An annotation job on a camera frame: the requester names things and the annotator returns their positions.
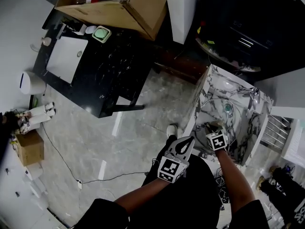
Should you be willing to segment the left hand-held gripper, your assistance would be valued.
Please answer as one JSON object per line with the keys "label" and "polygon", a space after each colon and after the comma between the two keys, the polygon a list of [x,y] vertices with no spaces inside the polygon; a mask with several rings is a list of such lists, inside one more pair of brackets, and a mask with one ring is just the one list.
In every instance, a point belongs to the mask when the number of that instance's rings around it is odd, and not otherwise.
{"label": "left hand-held gripper", "polygon": [[189,158],[195,144],[193,136],[173,141],[161,158],[157,176],[167,182],[176,182],[189,166]]}

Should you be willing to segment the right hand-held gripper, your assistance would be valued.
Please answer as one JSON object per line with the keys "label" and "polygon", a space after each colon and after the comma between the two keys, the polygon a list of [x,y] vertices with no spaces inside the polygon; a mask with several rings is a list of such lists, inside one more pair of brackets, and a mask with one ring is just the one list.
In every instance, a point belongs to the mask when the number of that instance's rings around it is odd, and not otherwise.
{"label": "right hand-held gripper", "polygon": [[214,126],[207,124],[205,127],[206,140],[208,146],[213,150],[225,149],[228,145],[228,137],[225,133],[225,124],[217,124],[217,131]]}

